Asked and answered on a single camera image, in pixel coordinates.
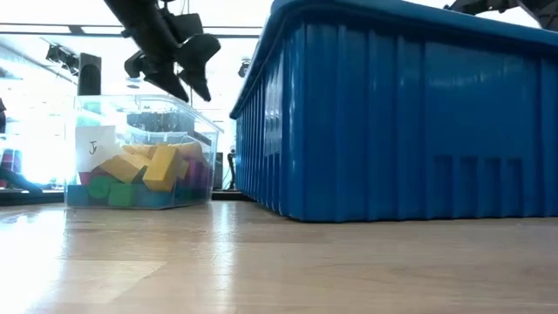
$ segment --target bin rim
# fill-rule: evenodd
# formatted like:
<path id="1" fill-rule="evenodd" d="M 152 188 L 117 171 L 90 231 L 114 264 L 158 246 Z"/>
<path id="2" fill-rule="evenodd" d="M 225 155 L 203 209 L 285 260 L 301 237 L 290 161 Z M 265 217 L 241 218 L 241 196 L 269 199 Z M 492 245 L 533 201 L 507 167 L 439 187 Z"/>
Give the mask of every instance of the bin rim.
<path id="1" fill-rule="evenodd" d="M 161 101 L 172 104 L 181 110 L 184 110 L 192 117 L 198 118 L 206 123 L 208 126 L 211 126 L 217 133 L 225 133 L 225 131 L 220 127 L 217 126 L 212 120 L 208 117 L 203 115 L 200 111 L 193 108 L 189 105 L 186 101 L 176 98 L 171 95 L 166 94 L 105 94 L 105 95 L 83 95 L 83 96 L 74 96 L 74 101 L 84 102 L 84 101 L 98 101 L 99 99 L 122 99 L 127 100 L 130 102 L 134 102 L 136 104 L 140 104 L 143 101 Z"/>
<path id="2" fill-rule="evenodd" d="M 403 0 L 275 0 L 271 4 L 269 18 L 262 28 L 242 89 L 229 114 L 231 119 L 240 116 L 244 103 L 262 75 L 271 53 L 276 45 L 281 44 L 278 39 L 282 37 L 286 29 L 284 26 L 289 19 L 297 12 L 312 9 L 335 10 L 340 17 L 358 14 L 369 17 L 391 17 L 391 19 L 403 18 L 409 22 L 437 26 L 441 32 L 451 32 L 454 37 L 459 35 L 457 32 L 469 37 L 482 34 L 495 39 L 511 39 L 523 44 L 545 45 L 556 49 L 555 53 L 558 54 L 558 33 L 554 31 L 490 20 Z"/>

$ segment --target foam block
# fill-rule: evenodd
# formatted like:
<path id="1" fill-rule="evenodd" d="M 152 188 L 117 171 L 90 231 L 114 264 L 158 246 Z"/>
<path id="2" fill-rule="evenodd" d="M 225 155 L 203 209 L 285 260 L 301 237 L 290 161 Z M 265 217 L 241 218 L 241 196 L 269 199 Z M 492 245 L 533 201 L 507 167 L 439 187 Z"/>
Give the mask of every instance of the foam block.
<path id="1" fill-rule="evenodd" d="M 135 150 L 136 154 L 140 154 L 151 160 L 157 151 L 157 147 L 155 145 L 138 145 L 135 147 Z"/>
<path id="2" fill-rule="evenodd" d="M 139 154 L 123 153 L 103 162 L 99 167 L 124 183 L 132 183 L 150 160 Z"/>
<path id="3" fill-rule="evenodd" d="M 185 182 L 191 188 L 199 188 L 200 186 L 203 186 L 203 172 L 205 171 L 203 162 L 190 161 L 189 164 L 190 166 L 188 167 Z"/>
<path id="4" fill-rule="evenodd" d="M 89 191 L 87 186 L 68 185 L 66 191 L 66 204 L 71 207 L 88 207 Z"/>
<path id="5" fill-rule="evenodd" d="M 192 189 L 183 184 L 177 185 L 174 190 L 174 199 L 177 206 L 189 205 L 192 202 Z"/>
<path id="6" fill-rule="evenodd" d="M 81 185 L 88 185 L 93 178 L 100 175 L 108 175 L 108 173 L 99 167 L 94 168 L 91 172 L 80 172 L 79 182 Z"/>
<path id="7" fill-rule="evenodd" d="M 114 207 L 127 207 L 133 205 L 133 196 L 136 185 L 125 183 L 111 184 L 111 192 L 108 196 L 108 204 Z"/>
<path id="8" fill-rule="evenodd" d="M 134 207 L 161 209 L 171 208 L 174 205 L 173 195 L 167 192 L 153 192 L 146 186 L 139 185 L 134 196 Z"/>
<path id="9" fill-rule="evenodd" d="M 192 142 L 187 144 L 172 144 L 171 147 L 177 147 L 180 154 L 184 158 L 188 159 L 203 159 L 203 149 L 201 144 L 198 142 Z"/>
<path id="10" fill-rule="evenodd" d="M 180 166 L 178 167 L 178 173 L 176 174 L 176 176 L 180 180 L 184 180 L 184 178 L 186 178 L 186 173 L 188 172 L 188 166 L 189 163 L 187 161 L 185 160 L 180 161 Z"/>
<path id="11" fill-rule="evenodd" d="M 147 167 L 143 167 L 141 171 L 139 171 L 138 175 L 132 180 L 132 184 L 141 184 L 143 185 L 143 176 L 146 174 Z"/>
<path id="12" fill-rule="evenodd" d="M 210 174 L 209 167 L 205 166 L 204 164 L 203 168 L 201 169 L 200 182 L 198 184 L 198 188 L 207 188 L 210 180 L 209 174 Z"/>
<path id="13" fill-rule="evenodd" d="M 157 146 L 157 150 L 147 167 L 143 182 L 155 192 L 171 192 L 176 182 L 181 157 L 178 149 L 171 146 Z"/>
<path id="14" fill-rule="evenodd" d="M 86 186 L 88 195 L 95 200 L 104 199 L 111 190 L 111 184 L 118 182 L 110 175 L 98 175 L 89 181 Z"/>
<path id="15" fill-rule="evenodd" d="M 130 154 L 135 154 L 136 153 L 136 148 L 134 145 L 123 145 L 122 149 L 124 149 L 125 152 L 130 153 Z"/>

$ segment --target wooden floor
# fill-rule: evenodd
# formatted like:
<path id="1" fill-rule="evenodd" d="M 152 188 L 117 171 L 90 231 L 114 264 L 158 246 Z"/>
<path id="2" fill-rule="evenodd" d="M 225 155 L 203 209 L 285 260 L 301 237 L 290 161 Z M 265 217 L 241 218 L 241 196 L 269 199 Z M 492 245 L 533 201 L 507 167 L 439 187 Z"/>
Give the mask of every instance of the wooden floor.
<path id="1" fill-rule="evenodd" d="M 0 208 L 0 313 L 558 313 L 558 220 Z"/>

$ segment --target green foam block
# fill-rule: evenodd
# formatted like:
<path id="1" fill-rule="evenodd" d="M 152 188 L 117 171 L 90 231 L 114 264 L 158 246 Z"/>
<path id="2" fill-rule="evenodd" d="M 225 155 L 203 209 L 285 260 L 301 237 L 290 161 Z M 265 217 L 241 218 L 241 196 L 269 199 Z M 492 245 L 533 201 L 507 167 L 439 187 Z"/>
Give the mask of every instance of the green foam block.
<path id="1" fill-rule="evenodd" d="M 108 196 L 109 206 L 131 207 L 133 204 L 133 194 L 136 185 L 125 183 L 111 184 L 111 193 Z"/>
<path id="2" fill-rule="evenodd" d="M 118 182 L 118 180 L 108 175 L 99 175 L 92 178 L 87 185 L 89 196 L 97 200 L 106 198 L 111 190 L 111 184 L 114 182 Z"/>

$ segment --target yellow foam block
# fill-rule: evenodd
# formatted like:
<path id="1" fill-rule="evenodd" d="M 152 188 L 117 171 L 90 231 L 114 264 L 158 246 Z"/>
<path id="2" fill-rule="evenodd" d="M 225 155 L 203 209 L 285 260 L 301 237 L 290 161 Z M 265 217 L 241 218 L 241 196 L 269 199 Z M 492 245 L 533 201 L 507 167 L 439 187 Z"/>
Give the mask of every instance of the yellow foam block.
<path id="1" fill-rule="evenodd" d="M 183 180 L 184 178 L 186 178 L 186 173 L 188 172 L 188 162 L 185 160 L 182 160 L 180 162 L 180 166 L 178 167 L 178 173 L 177 173 L 177 177 L 179 177 L 181 180 Z"/>
<path id="2" fill-rule="evenodd" d="M 180 162 L 178 148 L 158 145 L 143 175 L 143 182 L 152 191 L 171 192 L 176 182 Z"/>
<path id="3" fill-rule="evenodd" d="M 133 178 L 148 165 L 149 159 L 144 156 L 123 153 L 103 162 L 99 167 L 124 183 L 132 183 Z"/>
<path id="4" fill-rule="evenodd" d="M 186 158 L 200 159 L 203 158 L 203 150 L 198 142 L 187 144 L 172 144 L 171 147 L 177 147 L 180 154 Z"/>
<path id="5" fill-rule="evenodd" d="M 142 155 L 148 159 L 153 158 L 153 154 L 155 154 L 155 150 L 157 149 L 155 145 L 142 144 L 124 145 L 122 148 L 130 154 Z"/>

